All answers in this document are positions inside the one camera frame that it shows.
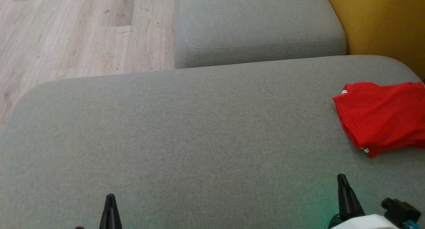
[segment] yellow wall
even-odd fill
[[[425,0],[329,0],[349,55],[397,59],[425,79]]]

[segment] wooden floor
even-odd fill
[[[173,0],[0,0],[0,133],[36,85],[173,69],[173,21]]]

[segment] gray fabric upholstery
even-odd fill
[[[47,83],[0,139],[2,228],[326,228],[345,173],[367,214],[385,197],[425,211],[425,151],[367,158],[332,98],[346,83],[418,78],[338,56]]]
[[[176,0],[176,68],[346,54],[328,0]]]

